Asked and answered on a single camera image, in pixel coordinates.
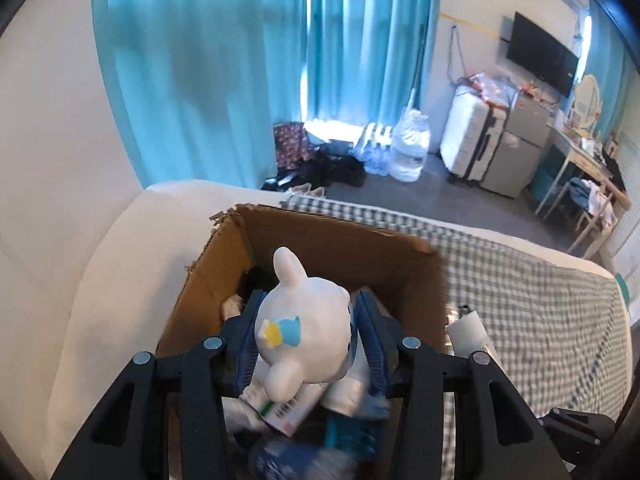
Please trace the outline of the clear plastic bag floral item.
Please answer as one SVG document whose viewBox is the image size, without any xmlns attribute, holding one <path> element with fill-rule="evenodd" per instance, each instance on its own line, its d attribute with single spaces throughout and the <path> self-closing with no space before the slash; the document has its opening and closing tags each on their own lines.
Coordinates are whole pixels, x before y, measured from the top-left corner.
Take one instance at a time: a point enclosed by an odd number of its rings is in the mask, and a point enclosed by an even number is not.
<svg viewBox="0 0 640 480">
<path fill-rule="evenodd" d="M 259 442 L 248 459 L 255 479 L 353 479 L 357 468 L 348 453 L 285 438 Z"/>
</svg>

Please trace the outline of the white cylinder bottle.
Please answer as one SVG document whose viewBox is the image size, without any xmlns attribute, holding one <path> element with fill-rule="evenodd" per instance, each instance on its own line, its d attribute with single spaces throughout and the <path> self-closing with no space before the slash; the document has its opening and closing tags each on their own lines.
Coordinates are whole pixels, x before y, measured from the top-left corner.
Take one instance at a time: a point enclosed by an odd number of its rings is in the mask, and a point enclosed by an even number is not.
<svg viewBox="0 0 640 480">
<path fill-rule="evenodd" d="M 468 358 L 474 352 L 484 351 L 497 359 L 495 346 L 476 311 L 461 315 L 448 325 L 447 332 L 455 356 Z"/>
</svg>

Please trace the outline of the large water jug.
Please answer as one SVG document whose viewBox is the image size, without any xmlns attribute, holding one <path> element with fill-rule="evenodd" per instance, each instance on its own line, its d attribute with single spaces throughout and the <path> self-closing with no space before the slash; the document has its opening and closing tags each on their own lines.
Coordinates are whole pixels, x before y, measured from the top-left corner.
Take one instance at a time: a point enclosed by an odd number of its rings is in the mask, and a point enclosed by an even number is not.
<svg viewBox="0 0 640 480">
<path fill-rule="evenodd" d="M 419 180 L 431 142 L 428 116 L 414 107 L 416 90 L 390 136 L 388 174 L 397 181 L 412 183 Z"/>
</svg>

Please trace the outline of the oval vanity mirror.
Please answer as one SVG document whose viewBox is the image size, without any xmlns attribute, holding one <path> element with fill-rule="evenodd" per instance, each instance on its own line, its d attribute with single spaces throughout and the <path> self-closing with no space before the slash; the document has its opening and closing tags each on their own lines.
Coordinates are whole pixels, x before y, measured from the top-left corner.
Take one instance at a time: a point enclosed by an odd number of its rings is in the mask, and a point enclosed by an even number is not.
<svg viewBox="0 0 640 480">
<path fill-rule="evenodd" d="M 582 76 L 570 104 L 570 124 L 574 129 L 589 130 L 599 120 L 601 110 L 602 100 L 597 78 L 593 74 Z"/>
</svg>

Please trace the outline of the teal stool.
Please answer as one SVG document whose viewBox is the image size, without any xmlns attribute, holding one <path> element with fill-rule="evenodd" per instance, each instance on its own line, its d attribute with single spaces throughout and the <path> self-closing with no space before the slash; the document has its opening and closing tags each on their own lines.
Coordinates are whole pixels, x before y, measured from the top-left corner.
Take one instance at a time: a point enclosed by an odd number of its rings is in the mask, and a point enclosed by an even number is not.
<svg viewBox="0 0 640 480">
<path fill-rule="evenodd" d="M 618 285 L 618 288 L 620 289 L 620 294 L 623 297 L 623 302 L 625 305 L 626 309 L 629 309 L 629 305 L 630 305 L 630 291 L 628 288 L 628 285 L 626 283 L 626 281 L 623 278 L 623 275 L 620 273 L 616 273 L 615 274 L 615 279 L 616 279 L 616 283 Z"/>
</svg>

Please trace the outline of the grey mini fridge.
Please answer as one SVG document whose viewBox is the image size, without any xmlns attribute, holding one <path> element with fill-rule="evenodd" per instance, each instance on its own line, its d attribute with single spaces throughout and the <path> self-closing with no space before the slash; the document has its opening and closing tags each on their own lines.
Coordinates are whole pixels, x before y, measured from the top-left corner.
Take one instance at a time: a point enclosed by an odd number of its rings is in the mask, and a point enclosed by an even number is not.
<svg viewBox="0 0 640 480">
<path fill-rule="evenodd" d="M 550 114 L 538 101 L 517 93 L 480 187 L 518 198 L 536 171 L 550 133 Z"/>
</svg>

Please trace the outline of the checkered bed sheet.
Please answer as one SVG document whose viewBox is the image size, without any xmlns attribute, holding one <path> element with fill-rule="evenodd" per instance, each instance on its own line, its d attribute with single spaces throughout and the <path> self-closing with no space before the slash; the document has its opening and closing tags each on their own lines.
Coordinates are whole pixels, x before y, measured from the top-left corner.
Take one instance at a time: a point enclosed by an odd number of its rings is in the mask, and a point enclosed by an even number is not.
<svg viewBox="0 0 640 480">
<path fill-rule="evenodd" d="M 536 415 L 552 408 L 620 414 L 631 348 L 614 278 L 411 214 L 303 195 L 281 205 L 426 240 L 444 260 L 447 301 L 478 313 L 506 374 Z"/>
</svg>

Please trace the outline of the small blue window curtain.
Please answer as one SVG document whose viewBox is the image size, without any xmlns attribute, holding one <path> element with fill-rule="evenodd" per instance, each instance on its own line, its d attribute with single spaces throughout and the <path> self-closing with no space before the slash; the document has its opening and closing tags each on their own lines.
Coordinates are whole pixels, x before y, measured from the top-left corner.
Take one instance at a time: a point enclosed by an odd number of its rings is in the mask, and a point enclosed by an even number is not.
<svg viewBox="0 0 640 480">
<path fill-rule="evenodd" d="M 596 0 L 590 0 L 591 42 L 585 69 L 597 79 L 602 104 L 596 131 L 608 140 L 623 116 L 628 84 L 634 63 L 623 38 Z"/>
</svg>

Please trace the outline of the large blue curtain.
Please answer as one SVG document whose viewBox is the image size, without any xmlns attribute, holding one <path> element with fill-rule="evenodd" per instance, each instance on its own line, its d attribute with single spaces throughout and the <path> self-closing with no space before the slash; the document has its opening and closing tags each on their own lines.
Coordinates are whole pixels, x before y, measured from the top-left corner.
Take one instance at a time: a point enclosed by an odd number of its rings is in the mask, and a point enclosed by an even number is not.
<svg viewBox="0 0 640 480">
<path fill-rule="evenodd" d="M 108 102 L 143 186 L 258 188 L 273 127 L 393 125 L 420 92 L 439 0 L 91 0 Z"/>
</svg>

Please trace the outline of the dark clothes on floor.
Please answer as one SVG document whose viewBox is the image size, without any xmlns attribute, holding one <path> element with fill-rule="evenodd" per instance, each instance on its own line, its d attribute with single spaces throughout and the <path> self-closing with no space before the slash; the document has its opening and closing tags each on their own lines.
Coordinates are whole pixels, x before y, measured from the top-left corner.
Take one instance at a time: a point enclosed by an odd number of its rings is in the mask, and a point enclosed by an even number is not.
<svg viewBox="0 0 640 480">
<path fill-rule="evenodd" d="M 309 184 L 327 188 L 332 183 L 343 183 L 361 188 L 367 174 L 363 162 L 352 154 L 350 142 L 331 140 L 315 146 L 308 160 L 298 162 L 293 169 L 280 169 L 275 177 L 265 180 L 263 191 L 284 192 L 296 186 Z"/>
</svg>

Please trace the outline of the brown cardboard box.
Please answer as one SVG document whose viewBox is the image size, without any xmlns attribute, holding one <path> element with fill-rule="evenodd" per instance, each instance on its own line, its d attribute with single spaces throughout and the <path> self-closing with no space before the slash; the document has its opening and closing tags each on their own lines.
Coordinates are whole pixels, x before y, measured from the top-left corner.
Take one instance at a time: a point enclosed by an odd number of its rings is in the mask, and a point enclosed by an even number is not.
<svg viewBox="0 0 640 480">
<path fill-rule="evenodd" d="M 190 350 L 222 327 L 221 306 L 247 274 L 272 273 L 272 258 L 287 247 L 310 276 L 349 292 L 367 288 L 408 336 L 444 348 L 446 285 L 437 250 L 425 240 L 324 214 L 262 205 L 236 205 L 212 220 L 212 234 L 189 266 L 157 345 L 161 358 Z"/>
</svg>

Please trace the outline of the pack of water bottles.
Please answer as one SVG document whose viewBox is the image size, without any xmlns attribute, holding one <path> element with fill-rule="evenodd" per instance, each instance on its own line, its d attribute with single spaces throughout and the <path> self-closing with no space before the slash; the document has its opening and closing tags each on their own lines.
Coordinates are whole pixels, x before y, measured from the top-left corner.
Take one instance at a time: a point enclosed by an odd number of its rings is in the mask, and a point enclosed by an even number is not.
<svg viewBox="0 0 640 480">
<path fill-rule="evenodd" d="M 367 174 L 387 177 L 390 163 L 392 126 L 369 122 L 364 125 L 360 137 L 352 148 L 352 156 L 363 164 Z"/>
</svg>

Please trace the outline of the black wall television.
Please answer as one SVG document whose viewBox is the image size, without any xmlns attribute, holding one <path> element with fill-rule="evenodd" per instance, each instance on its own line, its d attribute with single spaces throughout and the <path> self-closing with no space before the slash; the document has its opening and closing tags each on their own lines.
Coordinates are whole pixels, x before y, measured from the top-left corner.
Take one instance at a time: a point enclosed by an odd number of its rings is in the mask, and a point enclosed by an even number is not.
<svg viewBox="0 0 640 480">
<path fill-rule="evenodd" d="M 526 18 L 514 14 L 506 58 L 568 98 L 579 58 L 559 40 Z"/>
</svg>

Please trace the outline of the floral patterned bag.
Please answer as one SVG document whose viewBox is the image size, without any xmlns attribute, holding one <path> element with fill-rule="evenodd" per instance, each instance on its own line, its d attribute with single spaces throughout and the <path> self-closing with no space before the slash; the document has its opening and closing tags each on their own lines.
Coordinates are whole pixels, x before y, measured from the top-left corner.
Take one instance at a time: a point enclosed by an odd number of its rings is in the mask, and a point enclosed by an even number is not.
<svg viewBox="0 0 640 480">
<path fill-rule="evenodd" d="M 273 126 L 279 169 L 292 170 L 309 159 L 308 132 L 302 122 L 281 122 Z"/>
</svg>

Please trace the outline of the white plush bear toy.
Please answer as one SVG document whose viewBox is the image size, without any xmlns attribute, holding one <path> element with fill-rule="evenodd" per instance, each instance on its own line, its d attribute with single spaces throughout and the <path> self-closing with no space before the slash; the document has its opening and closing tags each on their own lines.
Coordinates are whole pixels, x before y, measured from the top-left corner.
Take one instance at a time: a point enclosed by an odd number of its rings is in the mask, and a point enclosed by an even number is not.
<svg viewBox="0 0 640 480">
<path fill-rule="evenodd" d="M 349 292 L 325 278 L 307 275 L 286 247 L 273 255 L 277 286 L 255 318 L 259 355 L 269 370 L 262 385 L 272 402 L 286 402 L 305 384 L 337 382 L 356 351 Z"/>
</svg>

